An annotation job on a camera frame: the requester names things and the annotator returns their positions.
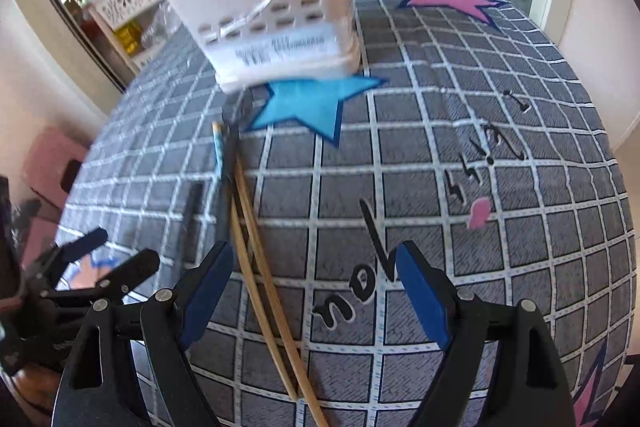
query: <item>basket hole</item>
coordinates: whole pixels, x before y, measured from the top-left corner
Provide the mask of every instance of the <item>basket hole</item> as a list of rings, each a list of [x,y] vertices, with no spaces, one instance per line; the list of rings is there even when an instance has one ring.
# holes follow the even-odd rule
[[[286,12],[289,9],[289,5],[285,2],[277,2],[271,6],[271,11],[274,13]]]
[[[303,8],[307,8],[309,6],[316,6],[320,4],[320,0],[301,0],[300,1],[300,6],[302,6]]]
[[[251,33],[260,33],[265,31],[265,29],[267,29],[267,25],[264,22],[257,22],[251,25],[251,27],[249,28],[249,31]]]
[[[306,16],[307,22],[318,22],[322,19],[324,19],[324,14],[322,12],[314,12]]]
[[[285,28],[286,26],[293,25],[293,21],[295,19],[293,17],[281,17],[276,20],[276,26],[278,28]]]
[[[209,35],[213,31],[211,24],[201,24],[198,28],[198,33],[200,35]]]

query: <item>white plastic basket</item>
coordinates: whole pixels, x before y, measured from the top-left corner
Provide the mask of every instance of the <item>white plastic basket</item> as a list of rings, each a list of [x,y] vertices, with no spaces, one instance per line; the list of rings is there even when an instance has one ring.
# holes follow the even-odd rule
[[[169,1],[225,92],[283,78],[340,78],[358,69],[352,0],[270,0],[247,24],[215,39],[265,0]]]

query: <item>gray tablecloth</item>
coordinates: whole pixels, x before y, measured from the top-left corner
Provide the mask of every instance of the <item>gray tablecloth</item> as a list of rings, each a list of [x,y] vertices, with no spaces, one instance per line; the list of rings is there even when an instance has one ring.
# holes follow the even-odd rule
[[[442,358],[402,283],[377,263],[361,198],[389,250],[413,239],[433,266],[481,298],[533,299],[573,391],[607,343],[594,404],[602,409],[628,343],[635,241],[622,176],[584,87],[510,5],[490,9],[496,30],[452,9],[355,1],[364,73],[388,83],[344,104],[340,147],[296,123],[242,136],[271,269],[330,424],[405,425]],[[255,90],[256,101],[264,96]],[[225,98],[181,30],[128,89],[82,166],[58,239],[107,229],[95,264],[157,250],[158,275],[132,299],[174,284],[194,181],[205,190],[185,266],[215,240],[210,126]],[[470,230],[470,206],[484,196],[492,214]],[[366,302],[349,286],[358,264],[376,273]],[[332,296],[348,303],[349,322],[333,308],[334,324],[312,313]],[[134,343],[134,352],[149,409],[168,421],[144,349]],[[488,344],[464,425],[478,417],[494,356]],[[191,363],[226,425],[314,424],[305,402],[287,397],[238,272]]]

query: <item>white wall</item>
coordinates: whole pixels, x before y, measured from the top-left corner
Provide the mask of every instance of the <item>white wall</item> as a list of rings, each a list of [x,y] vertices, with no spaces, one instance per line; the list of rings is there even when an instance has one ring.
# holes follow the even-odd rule
[[[31,142],[47,125],[90,143],[107,116],[46,50],[15,0],[0,0],[0,173],[14,203],[31,196],[20,170]]]
[[[559,48],[616,149],[640,119],[638,7],[633,0],[572,0]]]

